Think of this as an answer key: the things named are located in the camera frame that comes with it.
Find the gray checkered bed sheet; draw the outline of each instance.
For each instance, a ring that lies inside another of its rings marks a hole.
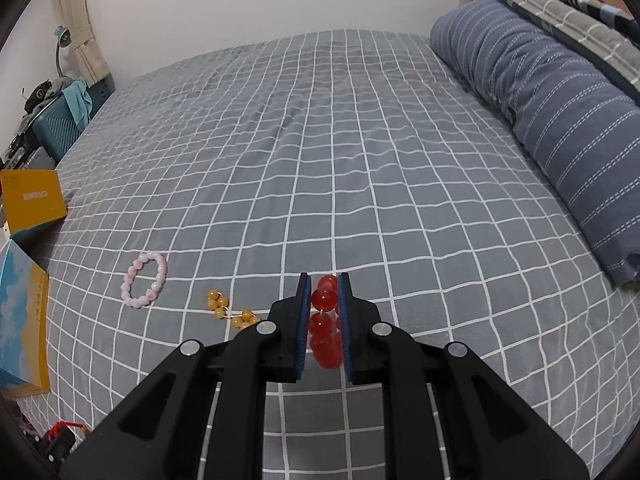
[[[40,429],[95,427],[180,341],[233,337],[208,289],[265,315],[299,272],[342,270],[417,340],[468,343],[593,476],[638,421],[637,291],[610,286],[425,38],[340,30],[185,60],[116,92],[58,171],[68,218],[38,257],[52,392],[22,402]],[[120,284],[145,249],[168,281],[134,310]],[[382,423],[379,388],[309,355],[302,382],[269,388],[264,477],[383,478]]]

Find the white wall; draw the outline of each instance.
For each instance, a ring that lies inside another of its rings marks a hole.
[[[52,0],[31,0],[0,51],[0,153],[13,140],[25,114],[22,88],[28,96],[43,81],[58,77],[53,32],[59,24]],[[60,54],[62,70],[78,75],[71,49]]]
[[[220,48],[331,28],[428,35],[458,0],[87,0],[116,86]]]

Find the gray checkered pillow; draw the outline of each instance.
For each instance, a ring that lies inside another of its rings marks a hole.
[[[559,0],[502,0],[586,57],[640,104],[640,50],[618,31]]]

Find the light blue cloth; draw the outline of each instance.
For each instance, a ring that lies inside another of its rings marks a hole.
[[[86,90],[86,81],[84,77],[79,77],[71,83],[70,86],[65,88],[62,93],[65,96],[66,104],[71,110],[71,114],[74,117],[76,126],[81,132],[89,124],[92,108],[94,103],[91,101],[91,96]]]

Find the black object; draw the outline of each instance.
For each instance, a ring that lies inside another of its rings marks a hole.
[[[310,292],[302,274],[295,297],[233,341],[182,343],[62,463],[60,478],[195,479],[221,383],[210,440],[233,454],[209,447],[204,479],[260,479],[266,382],[300,376]],[[580,457],[467,346],[423,345],[381,322],[375,304],[353,297],[346,273],[338,296],[348,375],[383,386],[387,479],[444,478],[431,383],[454,480],[588,480]],[[7,452],[0,446],[2,466]]]
[[[31,95],[28,97],[27,102],[24,104],[24,111],[28,114],[33,112],[33,109],[44,101],[44,96],[51,88],[51,81],[48,79],[44,83],[40,83],[33,89]]]

